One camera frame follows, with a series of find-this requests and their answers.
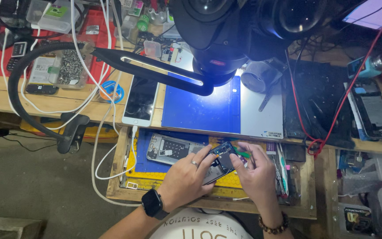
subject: lenovo logo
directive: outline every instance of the lenovo logo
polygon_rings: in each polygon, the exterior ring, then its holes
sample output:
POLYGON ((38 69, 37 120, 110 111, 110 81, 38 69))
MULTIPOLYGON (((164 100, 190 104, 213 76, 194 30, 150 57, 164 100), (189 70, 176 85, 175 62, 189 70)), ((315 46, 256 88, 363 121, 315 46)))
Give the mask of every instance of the lenovo logo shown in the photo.
POLYGON ((217 60, 210 60, 210 63, 215 64, 217 66, 225 66, 225 62, 217 61, 217 60))

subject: red cable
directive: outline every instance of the red cable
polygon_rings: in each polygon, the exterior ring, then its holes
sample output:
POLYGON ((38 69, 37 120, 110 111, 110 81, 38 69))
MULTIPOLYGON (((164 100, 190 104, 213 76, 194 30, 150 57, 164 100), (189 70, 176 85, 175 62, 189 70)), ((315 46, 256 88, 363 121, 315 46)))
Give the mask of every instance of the red cable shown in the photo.
POLYGON ((346 97, 347 97, 347 95, 349 94, 350 90, 352 89, 353 84, 356 82, 356 79, 357 79, 357 77, 359 76, 359 73, 362 71, 362 68, 363 68, 363 66, 365 65, 366 60, 368 59, 369 55, 371 54, 372 50, 374 49, 374 46, 375 46, 376 42, 378 41, 379 37, 381 36, 381 34, 382 34, 382 27, 380 28, 380 30, 379 30, 377 36, 375 37, 374 41, 372 42, 371 47, 369 48, 368 53, 366 54, 365 58, 363 59, 363 62, 362 62, 362 64, 360 65, 359 70, 357 71, 356 75, 354 76, 354 78, 353 78, 351 84, 348 86, 347 91, 346 91, 346 95, 344 96, 344 98, 342 99, 342 101, 341 101, 341 103, 340 103, 340 107, 338 108, 337 113, 336 113, 335 116, 334 116, 334 120, 333 120, 332 123, 331 123, 331 128, 329 129, 329 132, 328 132, 328 134, 327 134, 327 136, 326 136, 325 139, 314 139, 313 137, 311 137, 311 136, 306 132, 306 130, 305 130, 304 126, 303 126, 303 121, 302 121, 302 119, 301 119, 300 110, 299 110, 299 107, 298 107, 298 104, 297 104, 297 97, 296 97, 296 92, 295 92, 295 88, 294 88, 294 80, 293 80, 292 73, 291 73, 291 69, 290 69, 291 84, 292 84, 292 87, 293 87, 294 100, 295 100, 295 102, 296 102, 297 114, 298 114, 298 117, 299 117, 299 120, 300 120, 300 124, 301 124, 301 127, 302 127, 302 129, 303 129, 303 132, 307 135, 307 137, 309 137, 310 139, 313 140, 312 143, 310 143, 309 147, 307 148, 307 152, 308 152, 308 154, 313 155, 313 156, 314 156, 314 159, 316 159, 316 157, 321 153, 322 148, 324 147, 324 145, 326 144, 326 141, 328 140, 329 136, 331 135, 331 132, 332 132, 332 129, 334 128, 335 121, 337 120, 338 114, 340 113, 341 108, 342 108, 344 102, 346 101, 346 97), (311 148, 311 147, 313 146, 313 144, 315 144, 316 142, 320 142, 320 143, 321 143, 319 149, 318 149, 316 152, 314 152, 314 153, 310 153, 310 152, 309 152, 309 151, 310 151, 310 148, 311 148))

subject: white smartphone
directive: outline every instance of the white smartphone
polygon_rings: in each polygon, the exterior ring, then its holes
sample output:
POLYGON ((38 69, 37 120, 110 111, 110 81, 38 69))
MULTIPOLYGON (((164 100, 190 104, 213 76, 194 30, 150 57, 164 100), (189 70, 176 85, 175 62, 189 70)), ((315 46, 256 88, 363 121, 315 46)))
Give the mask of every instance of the white smartphone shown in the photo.
POLYGON ((129 89, 122 122, 129 125, 149 127, 154 113, 159 83, 134 76, 129 89))

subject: concrete floor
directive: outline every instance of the concrete floor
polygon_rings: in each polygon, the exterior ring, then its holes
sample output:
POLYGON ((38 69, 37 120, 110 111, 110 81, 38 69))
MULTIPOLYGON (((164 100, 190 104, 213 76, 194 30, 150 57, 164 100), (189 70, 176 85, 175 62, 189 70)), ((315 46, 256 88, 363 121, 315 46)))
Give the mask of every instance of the concrete floor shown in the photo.
MULTIPOLYGON (((37 149, 54 141, 8 136, 37 149)), ((99 144, 97 161, 112 144, 99 144)), ((83 143, 77 154, 59 154, 56 147, 29 152, 0 138, 0 216, 44 221, 44 239, 98 238, 128 215, 133 208, 105 202, 91 183, 93 146, 83 143)), ((99 175, 109 176, 113 154, 100 167, 99 175)), ((105 195, 108 181, 96 180, 105 195)), ((257 215, 237 214, 254 238, 262 238, 257 215)))

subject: black watch strap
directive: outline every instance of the black watch strap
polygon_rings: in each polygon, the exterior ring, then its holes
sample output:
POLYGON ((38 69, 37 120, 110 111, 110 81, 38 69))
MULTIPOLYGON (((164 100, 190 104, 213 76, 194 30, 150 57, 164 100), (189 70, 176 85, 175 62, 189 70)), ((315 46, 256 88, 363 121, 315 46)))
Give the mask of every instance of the black watch strap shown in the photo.
POLYGON ((168 212, 165 212, 163 209, 160 210, 156 215, 154 215, 154 218, 157 220, 163 220, 167 215, 169 215, 168 212))

